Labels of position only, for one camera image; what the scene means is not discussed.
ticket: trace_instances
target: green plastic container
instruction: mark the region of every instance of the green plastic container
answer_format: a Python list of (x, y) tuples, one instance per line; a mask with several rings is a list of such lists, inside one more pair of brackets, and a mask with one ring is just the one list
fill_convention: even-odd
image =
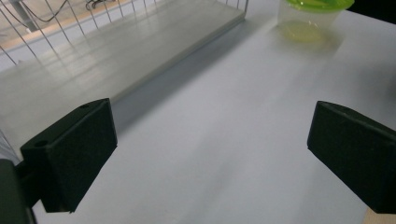
[(326, 38), (328, 28), (338, 14), (354, 0), (280, 0), (278, 24), (281, 32), (298, 41)]

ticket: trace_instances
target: wire rack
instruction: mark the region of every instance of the wire rack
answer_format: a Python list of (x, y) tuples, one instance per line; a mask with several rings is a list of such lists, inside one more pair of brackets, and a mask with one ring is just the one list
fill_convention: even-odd
[[(161, 1), (165, 0), (0, 0), (0, 71)], [(248, 0), (214, 1), (248, 9)]]
[(18, 148), (66, 112), (97, 99), (117, 102), (235, 27), (246, 16), (248, 1), (242, 1), (116, 0), (85, 15), (78, 6), (89, 2), (65, 2), (61, 12), (48, 7), (44, 15), (25, 3), (37, 17), (53, 17), (46, 25), (33, 16), (39, 29), (25, 35), (21, 24), (29, 27), (28, 20), (13, 21), (0, 8), (17, 33), (1, 45), (0, 129), (21, 157)]

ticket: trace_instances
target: white wire shelf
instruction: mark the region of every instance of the white wire shelf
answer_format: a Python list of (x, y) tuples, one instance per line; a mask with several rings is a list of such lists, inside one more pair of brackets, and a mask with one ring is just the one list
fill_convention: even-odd
[(15, 149), (79, 105), (101, 98), (114, 103), (246, 15), (225, 1), (162, 0), (110, 22), (117, 9), (122, 6), (99, 15), (108, 23), (91, 32), (64, 27), (7, 52), (9, 61), (16, 61), (13, 54), (33, 55), (0, 73), (0, 129)]

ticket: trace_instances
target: white table surface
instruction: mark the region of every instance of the white table surface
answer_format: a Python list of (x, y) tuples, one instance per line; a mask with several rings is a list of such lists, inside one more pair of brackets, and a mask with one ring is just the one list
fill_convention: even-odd
[(316, 101), (396, 129), (396, 26), (352, 12), (334, 39), (276, 28), (276, 0), (113, 105), (119, 146), (74, 214), (39, 223), (361, 223), (366, 205), (306, 148)]

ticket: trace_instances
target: green lid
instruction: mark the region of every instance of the green lid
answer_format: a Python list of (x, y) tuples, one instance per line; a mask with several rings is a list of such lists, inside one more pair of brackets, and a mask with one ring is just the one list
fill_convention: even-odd
[(286, 0), (291, 7), (310, 12), (333, 12), (351, 7), (354, 0)]

